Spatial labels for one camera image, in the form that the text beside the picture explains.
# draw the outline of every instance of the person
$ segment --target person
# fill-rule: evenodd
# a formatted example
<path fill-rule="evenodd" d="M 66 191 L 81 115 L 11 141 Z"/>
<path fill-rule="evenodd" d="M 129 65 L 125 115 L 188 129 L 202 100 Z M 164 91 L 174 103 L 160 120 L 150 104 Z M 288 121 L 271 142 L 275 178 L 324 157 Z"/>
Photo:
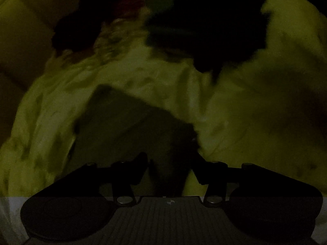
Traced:
<path fill-rule="evenodd" d="M 64 50 L 90 49 L 105 20 L 113 21 L 114 0 L 80 0 L 78 10 L 61 18 L 54 28 L 52 46 L 58 55 Z"/>

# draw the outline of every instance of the wrinkled fabric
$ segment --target wrinkled fabric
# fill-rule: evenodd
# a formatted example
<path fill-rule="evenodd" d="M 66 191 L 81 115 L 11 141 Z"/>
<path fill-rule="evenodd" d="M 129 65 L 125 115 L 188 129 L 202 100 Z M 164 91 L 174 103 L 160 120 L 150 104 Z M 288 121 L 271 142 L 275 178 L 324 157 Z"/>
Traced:
<path fill-rule="evenodd" d="M 147 47 L 141 20 L 126 22 L 114 47 L 113 26 L 107 33 L 104 27 L 98 42 L 105 42 L 76 64 L 69 53 L 52 57 L 1 147 L 1 195 L 31 196 L 54 182 L 74 142 L 75 120 L 96 87 L 108 84 L 192 123 L 206 160 L 254 163 L 327 196 L 327 19 L 306 0 L 267 0 L 262 11 L 272 12 L 267 49 L 238 67 L 226 64 L 216 86 L 191 59 L 167 62 Z M 191 173 L 184 195 L 203 196 L 205 189 Z"/>

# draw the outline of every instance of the bedsheet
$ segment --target bedsheet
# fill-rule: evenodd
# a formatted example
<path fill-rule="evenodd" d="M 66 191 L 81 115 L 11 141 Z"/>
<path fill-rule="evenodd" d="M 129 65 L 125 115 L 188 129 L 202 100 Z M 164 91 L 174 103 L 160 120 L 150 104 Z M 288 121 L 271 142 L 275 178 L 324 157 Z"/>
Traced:
<path fill-rule="evenodd" d="M 227 63 L 215 86 L 191 59 L 167 62 L 163 52 L 145 45 L 140 27 L 146 14 L 104 27 L 92 57 L 53 55 L 23 97 L 0 149 L 1 196 L 28 197 L 54 182 L 75 139 L 73 123 L 99 84 L 192 123 L 208 161 L 230 167 L 251 162 L 327 196 L 326 17 L 306 0 L 267 0 L 262 11 L 272 12 L 267 48 L 237 67 Z M 204 192 L 190 174 L 184 195 Z M 16 224 L 10 211 L 17 209 L 8 202 L 3 207 L 9 225 Z M 317 226 L 324 228 L 326 218 Z"/>

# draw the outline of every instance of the ribbed plastic surface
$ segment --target ribbed plastic surface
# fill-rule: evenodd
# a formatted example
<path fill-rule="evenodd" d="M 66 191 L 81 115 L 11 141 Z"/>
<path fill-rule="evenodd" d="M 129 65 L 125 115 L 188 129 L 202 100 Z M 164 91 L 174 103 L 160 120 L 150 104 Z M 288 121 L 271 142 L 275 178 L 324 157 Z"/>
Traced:
<path fill-rule="evenodd" d="M 64 243 L 30 239 L 28 245 L 108 244 L 272 244 L 240 232 L 219 208 L 207 208 L 198 197 L 143 197 L 134 207 L 116 211 L 110 222 L 88 238 Z"/>

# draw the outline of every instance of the dark hair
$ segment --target dark hair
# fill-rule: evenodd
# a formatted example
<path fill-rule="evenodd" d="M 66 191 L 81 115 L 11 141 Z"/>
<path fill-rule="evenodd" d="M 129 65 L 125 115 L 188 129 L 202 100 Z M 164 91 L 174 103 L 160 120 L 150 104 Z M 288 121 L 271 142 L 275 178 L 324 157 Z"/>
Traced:
<path fill-rule="evenodd" d="M 78 10 L 60 19 L 54 28 L 53 48 L 77 52 L 91 47 L 102 22 L 112 13 L 110 4 L 110 0 L 80 0 Z"/>

